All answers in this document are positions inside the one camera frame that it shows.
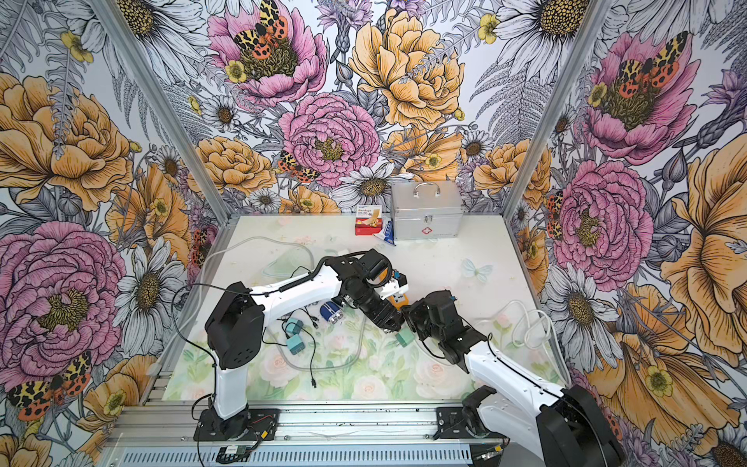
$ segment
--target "vented panel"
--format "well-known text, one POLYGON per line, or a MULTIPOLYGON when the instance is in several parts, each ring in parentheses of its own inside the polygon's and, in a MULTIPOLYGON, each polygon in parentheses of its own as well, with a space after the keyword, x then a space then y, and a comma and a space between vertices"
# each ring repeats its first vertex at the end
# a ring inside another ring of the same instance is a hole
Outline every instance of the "vented panel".
MULTIPOLYGON (((215 463, 218 446, 200 452, 206 466, 215 463)), ((344 446, 262 446, 242 463, 232 466, 466 466, 472 464, 468 446, 344 445, 344 446)), ((201 467, 197 449, 127 448, 119 467, 201 467)))

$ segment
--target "floral tablecloth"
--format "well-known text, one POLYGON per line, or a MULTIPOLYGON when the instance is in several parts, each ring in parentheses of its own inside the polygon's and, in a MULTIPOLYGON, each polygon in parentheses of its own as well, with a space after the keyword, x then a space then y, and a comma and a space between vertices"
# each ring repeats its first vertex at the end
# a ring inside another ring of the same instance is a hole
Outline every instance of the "floral tablecloth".
MULTIPOLYGON (((305 244, 314 254, 315 261, 342 250, 377 248, 390 258, 396 269, 407 274, 411 302, 430 291, 449 288, 458 299, 459 313, 474 321, 485 334, 492 333, 496 348, 546 379, 560 380, 549 346, 548 351, 523 346, 527 320, 520 319, 518 307, 509 306, 506 312, 494 316, 514 299, 532 308, 529 288, 521 275, 503 221, 498 216, 468 217, 458 238, 400 242, 396 247, 371 237, 355 237, 352 230, 351 217, 243 217, 231 243, 236 244, 252 235, 265 235, 305 244), (335 236, 329 232, 350 234, 335 236), (514 333, 516 340, 512 343, 515 327, 521 329, 514 333)), ((311 266, 307 254, 300 248, 264 243, 263 240, 251 241, 224 256, 212 283, 225 286, 237 278, 245 278, 247 285, 268 284, 290 276, 299 266, 311 266)), ((220 292, 211 289, 203 294, 205 301, 190 338, 206 345, 203 325, 220 292)), ((320 305, 310 305, 309 313, 319 317, 320 305)), ((315 329, 304 312, 296 311, 294 318, 303 321, 314 336, 316 351, 305 333, 301 336, 306 348, 297 355, 291 355, 286 347, 263 345, 249 364, 247 398, 459 400, 474 390, 476 383, 465 372, 429 356, 419 348, 419 342, 402 347, 394 333, 384 333, 358 310, 346 308, 344 314, 344 319, 334 325, 320 319, 315 329), (361 326, 365 328, 356 358, 361 326), (316 388, 311 385, 310 363, 315 368, 316 388), (336 366, 344 368, 324 369, 336 366)), ((270 324, 264 339, 285 343, 278 321, 270 324)), ((439 352, 435 341, 429 340, 428 345, 434 353, 439 352)), ((201 350, 186 345, 164 393, 164 400, 195 400, 212 390, 211 359, 201 350)))

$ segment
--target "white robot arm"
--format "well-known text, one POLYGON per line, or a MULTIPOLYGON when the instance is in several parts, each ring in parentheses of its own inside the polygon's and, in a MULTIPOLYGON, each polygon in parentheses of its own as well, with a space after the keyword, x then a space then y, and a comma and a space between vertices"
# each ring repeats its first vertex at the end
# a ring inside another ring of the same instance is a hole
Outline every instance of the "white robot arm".
POLYGON ((464 399, 464 423, 474 436, 504 433, 544 457, 547 466, 618 466, 622 448, 591 395, 543 380, 465 325, 449 291, 435 291, 401 311, 387 297, 407 292, 406 277, 376 250, 322 258, 302 276, 272 285, 230 285, 205 323, 217 357, 214 402, 200 423, 225 439, 247 426, 247 363, 259 352, 268 323, 322 300, 343 302, 379 328, 399 331, 404 322, 423 341, 435 338, 446 360, 484 384, 464 399), (386 271, 384 280, 372 284, 386 271))

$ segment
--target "purple flower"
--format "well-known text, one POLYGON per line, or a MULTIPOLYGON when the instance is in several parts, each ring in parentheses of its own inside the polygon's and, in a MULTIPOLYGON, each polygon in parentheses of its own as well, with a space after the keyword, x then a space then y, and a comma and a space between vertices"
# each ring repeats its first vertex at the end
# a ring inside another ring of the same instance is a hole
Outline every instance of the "purple flower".
POLYGON ((374 165, 379 154, 374 120, 363 107, 340 96, 307 96, 280 117, 279 125, 285 151, 301 166, 319 172, 322 186, 339 186, 340 177, 374 165))
POLYGON ((643 209, 645 196, 638 173, 622 162, 583 162, 563 190, 558 263, 582 269, 601 291, 622 287, 651 247, 654 223, 643 209))
POLYGON ((125 262, 113 244, 76 223, 48 222, 0 240, 0 384, 48 380, 89 351, 106 360, 125 262))
POLYGON ((271 52, 282 55, 284 60, 259 60, 234 42, 242 31, 256 29, 259 8, 251 15, 240 8, 238 17, 226 14, 208 18, 210 47, 217 52, 213 64, 226 69, 226 83, 235 83, 245 98, 238 104, 246 109, 294 101, 324 86, 327 50, 322 34, 311 33, 298 8, 290 13, 280 0, 276 4, 280 16, 286 19, 288 37, 278 40, 271 52))
POLYGON ((634 466, 655 467, 659 465, 659 454, 643 438, 643 432, 625 418, 619 418, 622 430, 622 447, 634 466))
POLYGON ((591 147, 598 147, 611 158, 625 158, 632 165, 645 164, 666 148, 687 126, 695 105, 686 105, 692 80, 700 61, 688 64, 692 54, 692 35, 688 35, 682 54, 672 66, 673 76, 662 87, 641 84, 631 96, 623 97, 619 78, 620 64, 627 60, 645 63, 656 57, 664 43, 651 38, 641 42, 640 35, 620 36, 602 59, 601 69, 592 77, 589 107, 583 118, 582 132, 591 147))
POLYGON ((737 75, 730 69, 723 69, 721 71, 724 73, 721 84, 712 84, 709 86, 712 90, 704 94, 704 96, 708 97, 708 100, 703 102, 701 107, 708 104, 726 104, 732 106, 747 90, 747 81, 742 79, 740 75, 737 75))
POLYGON ((410 16, 423 16, 425 0, 391 0, 391 7, 397 12, 406 11, 410 16))
POLYGON ((371 21, 371 0, 319 0, 319 25, 323 30, 337 25, 340 31, 353 26, 356 30, 371 21))

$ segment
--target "yellow flower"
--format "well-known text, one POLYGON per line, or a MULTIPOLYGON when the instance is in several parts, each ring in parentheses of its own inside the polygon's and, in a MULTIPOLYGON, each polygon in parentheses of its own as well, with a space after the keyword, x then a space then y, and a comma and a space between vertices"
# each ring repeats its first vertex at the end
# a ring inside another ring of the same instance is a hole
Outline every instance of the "yellow flower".
POLYGON ((280 200, 280 214, 340 214, 337 203, 321 191, 311 191, 301 185, 297 192, 289 193, 290 199, 280 200))
POLYGON ((412 173, 417 182, 454 180, 459 171, 457 158, 466 162, 462 154, 462 134, 446 136, 413 128, 392 132, 381 147, 388 151, 390 160, 405 159, 400 173, 412 173))
POLYGON ((20 84, 0 73, 0 187, 23 188, 17 203, 39 195, 44 185, 67 188, 95 211, 112 191, 132 182, 130 143, 96 97, 73 90, 70 131, 65 133, 62 156, 55 154, 55 122, 49 96, 59 92, 41 77, 20 84))
POLYGON ((607 85, 603 82, 597 84, 592 88, 592 93, 589 94, 589 105, 592 107, 598 107, 602 103, 602 99, 607 95, 607 85))
POLYGON ((480 40, 484 40, 488 44, 495 42, 498 37, 495 35, 495 28, 500 24, 498 17, 494 13, 486 13, 480 18, 480 29, 477 31, 477 36, 480 40))
POLYGON ((197 100, 197 98, 195 96, 189 96, 189 99, 187 100, 189 101, 190 107, 192 107, 192 112, 197 115, 202 115, 202 109, 199 106, 199 101, 197 100))
POLYGON ((433 130, 459 108, 464 64, 454 56, 425 73, 408 75, 440 43, 441 35, 424 30, 420 20, 406 11, 389 10, 385 21, 383 34, 371 23, 361 28, 348 64, 366 81, 361 89, 381 90, 386 96, 387 122, 433 130))
MULTIPOLYGON (((477 190, 488 189, 491 193, 497 193, 501 188, 513 185, 519 167, 524 163, 527 156, 530 140, 520 141, 516 146, 504 144, 503 147, 494 148, 485 155, 490 164, 477 167, 474 172, 474 186, 477 190)), ((537 167, 532 172, 524 199, 532 209, 539 209, 545 200, 545 195, 550 190, 550 163, 552 154, 545 147, 537 167)))
POLYGON ((42 441, 36 435, 26 436, 23 443, 12 434, 0 435, 0 466, 49 467, 52 458, 51 441, 42 441))
MULTIPOLYGON (((216 136, 201 140, 197 144, 197 155, 220 193, 225 188, 234 188, 250 195, 254 190, 277 183, 275 172, 271 170, 272 161, 238 139, 216 136)), ((199 191, 192 174, 187 183, 192 191, 199 191)))
POLYGON ((226 65, 226 74, 231 82, 243 83, 247 80, 247 74, 244 71, 244 64, 240 61, 230 60, 226 65))
POLYGON ((529 227, 524 228, 516 238, 521 258, 529 272, 529 279, 538 295, 545 288, 545 281, 548 279, 548 265, 550 264, 545 239, 545 231, 536 227, 532 228, 531 231, 529 227))
POLYGON ((672 396, 672 376, 667 370, 661 370, 656 366, 648 367, 646 375, 646 387, 659 398, 672 396))
POLYGON ((62 43, 65 44, 65 47, 70 49, 70 54, 77 61, 86 61, 89 64, 93 63, 93 54, 83 48, 80 36, 76 36, 72 32, 67 31, 60 34, 60 39, 62 39, 62 43))
POLYGON ((689 196, 673 198, 694 229, 676 262, 661 264, 672 298, 685 305, 687 329, 705 353, 738 366, 747 355, 747 135, 689 166, 689 196))
POLYGON ((83 406, 92 413, 76 424, 86 431, 95 432, 115 421, 124 407, 138 405, 150 380, 146 372, 155 360, 153 355, 136 355, 117 363, 106 380, 86 394, 83 406))
POLYGON ((652 434, 658 443, 667 445, 691 425, 701 424, 704 437, 695 453, 707 453, 719 442, 716 430, 736 426, 740 419, 740 413, 729 408, 731 400, 706 381, 713 376, 723 381, 726 375, 716 369, 712 376, 701 356, 686 352, 693 335, 685 315, 655 286, 628 284, 621 292, 629 297, 621 301, 628 325, 613 337, 623 358, 617 368, 602 360, 602 369, 586 375, 589 382, 605 406, 640 430, 655 419, 652 434))
POLYGON ((187 264, 191 241, 187 205, 182 195, 169 187, 158 165, 151 164, 147 175, 139 170, 137 190, 125 187, 117 191, 112 204, 106 213, 111 241, 133 247, 142 241, 153 247, 162 236, 171 241, 171 253, 187 264))

